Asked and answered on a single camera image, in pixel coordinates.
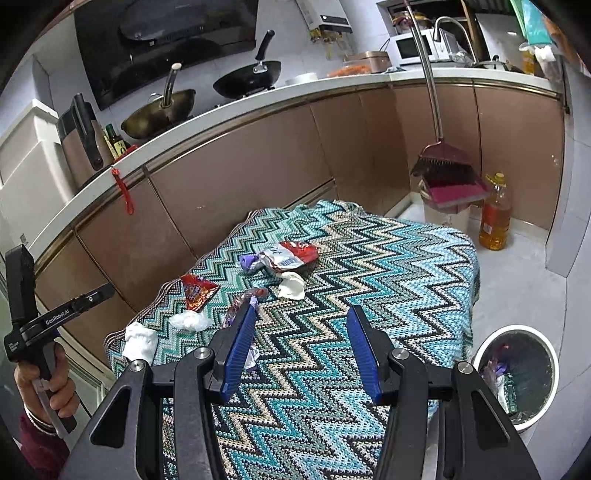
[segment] orange food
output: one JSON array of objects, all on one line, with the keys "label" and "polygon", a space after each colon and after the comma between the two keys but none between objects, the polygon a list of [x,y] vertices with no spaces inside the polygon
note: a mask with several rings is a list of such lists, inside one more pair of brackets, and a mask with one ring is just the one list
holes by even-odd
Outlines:
[{"label": "orange food", "polygon": [[347,65],[330,72],[328,77],[346,77],[347,75],[363,75],[364,73],[371,73],[371,69],[367,65]]}]

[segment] kitchen faucet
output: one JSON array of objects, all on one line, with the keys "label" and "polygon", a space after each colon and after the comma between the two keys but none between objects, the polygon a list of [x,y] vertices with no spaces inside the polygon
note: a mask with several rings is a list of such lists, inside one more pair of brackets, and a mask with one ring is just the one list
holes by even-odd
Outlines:
[{"label": "kitchen faucet", "polygon": [[472,42],[470,40],[470,37],[468,36],[468,32],[466,31],[464,26],[455,18],[439,17],[437,20],[435,20],[435,33],[433,34],[433,41],[441,41],[441,24],[445,22],[455,23],[458,27],[462,29],[462,31],[464,32],[464,36],[466,37],[466,41],[468,42],[468,46],[470,47],[470,53],[472,54],[474,63],[477,63],[478,59],[476,58],[476,53],[474,52],[474,47],[472,46]]}]

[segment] broom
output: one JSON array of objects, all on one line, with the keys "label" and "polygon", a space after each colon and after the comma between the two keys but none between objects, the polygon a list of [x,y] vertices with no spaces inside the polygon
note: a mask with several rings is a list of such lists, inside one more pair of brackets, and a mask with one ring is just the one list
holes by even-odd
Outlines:
[{"label": "broom", "polygon": [[447,143],[443,137],[439,102],[437,101],[437,91],[435,89],[431,63],[429,62],[423,43],[423,36],[420,34],[413,9],[408,4],[408,0],[404,0],[404,5],[411,18],[410,27],[425,74],[427,91],[431,102],[431,113],[433,114],[433,127],[437,137],[437,141],[434,144],[429,144],[423,148],[411,174],[415,177],[428,177],[430,179],[438,179],[456,184],[471,183],[476,173],[470,165],[467,154],[463,150]]}]

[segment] crumpled tissue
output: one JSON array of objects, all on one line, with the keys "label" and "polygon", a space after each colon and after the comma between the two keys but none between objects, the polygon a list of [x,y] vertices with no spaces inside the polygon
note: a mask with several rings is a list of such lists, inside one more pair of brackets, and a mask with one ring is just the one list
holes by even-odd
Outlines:
[{"label": "crumpled tissue", "polygon": [[296,272],[278,273],[277,277],[283,281],[279,285],[279,297],[290,300],[304,300],[306,297],[306,283]]},{"label": "crumpled tissue", "polygon": [[125,346],[123,356],[133,362],[146,360],[150,365],[158,346],[158,332],[143,326],[140,322],[130,323],[125,328]]},{"label": "crumpled tissue", "polygon": [[173,327],[188,332],[202,332],[213,325],[213,320],[208,318],[205,312],[195,312],[193,310],[185,310],[182,313],[177,313],[171,316],[168,322]]}]

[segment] white tissue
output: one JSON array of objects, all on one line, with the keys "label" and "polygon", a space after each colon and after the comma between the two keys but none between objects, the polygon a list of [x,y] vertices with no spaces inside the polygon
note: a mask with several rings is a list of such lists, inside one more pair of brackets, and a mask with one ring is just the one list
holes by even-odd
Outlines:
[{"label": "white tissue", "polygon": [[257,347],[251,345],[248,355],[246,356],[246,362],[244,362],[244,370],[248,370],[249,368],[253,368],[256,366],[256,361],[261,356],[261,353]]},{"label": "white tissue", "polygon": [[208,318],[204,312],[194,312],[193,310],[177,313],[171,316],[168,321],[173,327],[188,332],[202,332],[213,324],[213,320]]},{"label": "white tissue", "polygon": [[125,328],[125,346],[123,356],[133,360],[146,360],[150,365],[158,346],[158,332],[143,326],[140,322],[130,323]]},{"label": "white tissue", "polygon": [[304,300],[306,297],[304,279],[296,272],[283,272],[277,274],[283,281],[279,285],[279,296],[290,300]]}]

